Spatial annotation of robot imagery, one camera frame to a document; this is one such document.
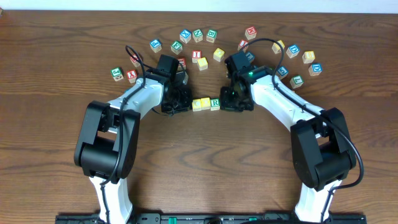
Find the blue L block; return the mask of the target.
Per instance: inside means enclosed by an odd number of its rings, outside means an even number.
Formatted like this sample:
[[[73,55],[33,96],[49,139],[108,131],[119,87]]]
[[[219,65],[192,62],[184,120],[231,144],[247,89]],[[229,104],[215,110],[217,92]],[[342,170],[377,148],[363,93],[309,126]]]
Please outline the blue L block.
[[[251,52],[247,52],[246,53],[246,57],[247,57],[247,59],[249,60],[250,63],[252,63],[254,61],[254,59],[255,59],[255,55],[253,53],[251,53]]]

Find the yellow C block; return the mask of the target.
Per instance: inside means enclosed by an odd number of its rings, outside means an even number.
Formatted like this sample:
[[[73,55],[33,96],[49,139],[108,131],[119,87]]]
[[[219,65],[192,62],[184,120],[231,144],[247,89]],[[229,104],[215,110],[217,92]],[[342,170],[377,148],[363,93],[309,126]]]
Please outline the yellow C block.
[[[194,99],[192,101],[192,110],[193,111],[201,111],[202,110],[201,99]]]

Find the green R block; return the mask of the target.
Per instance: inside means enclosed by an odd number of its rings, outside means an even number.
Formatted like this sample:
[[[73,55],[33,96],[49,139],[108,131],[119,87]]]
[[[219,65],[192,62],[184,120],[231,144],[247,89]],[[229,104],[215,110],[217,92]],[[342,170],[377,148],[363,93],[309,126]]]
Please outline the green R block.
[[[211,103],[211,110],[215,111],[215,110],[220,110],[220,99],[219,98],[212,98],[210,100]]]

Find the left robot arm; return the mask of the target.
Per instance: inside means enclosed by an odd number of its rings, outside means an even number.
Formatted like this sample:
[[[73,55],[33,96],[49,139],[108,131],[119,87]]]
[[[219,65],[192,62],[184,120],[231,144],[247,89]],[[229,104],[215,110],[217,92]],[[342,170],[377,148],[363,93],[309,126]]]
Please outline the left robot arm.
[[[154,107],[162,115],[188,111],[192,92],[179,61],[161,55],[135,85],[107,103],[92,101],[86,108],[74,153],[74,163],[94,185],[100,213],[97,222],[127,223],[133,211],[126,177],[136,158],[141,119]]]

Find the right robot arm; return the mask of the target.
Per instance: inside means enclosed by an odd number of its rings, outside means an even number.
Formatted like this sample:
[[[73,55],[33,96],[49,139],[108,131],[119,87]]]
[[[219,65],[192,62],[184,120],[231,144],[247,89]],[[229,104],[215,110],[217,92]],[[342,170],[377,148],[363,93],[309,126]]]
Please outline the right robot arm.
[[[289,130],[293,166],[302,182],[294,213],[301,222],[332,222],[333,196],[358,162],[343,113],[305,101],[275,70],[251,64],[242,51],[224,62],[231,83],[220,90],[221,109],[251,111],[259,105]]]

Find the yellow O block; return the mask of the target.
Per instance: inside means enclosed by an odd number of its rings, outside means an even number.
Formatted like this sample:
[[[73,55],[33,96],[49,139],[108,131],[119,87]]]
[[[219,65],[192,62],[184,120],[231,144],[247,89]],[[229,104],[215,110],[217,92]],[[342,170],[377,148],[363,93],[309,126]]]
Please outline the yellow O block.
[[[201,98],[200,101],[202,110],[209,110],[211,108],[211,100],[209,97]]]

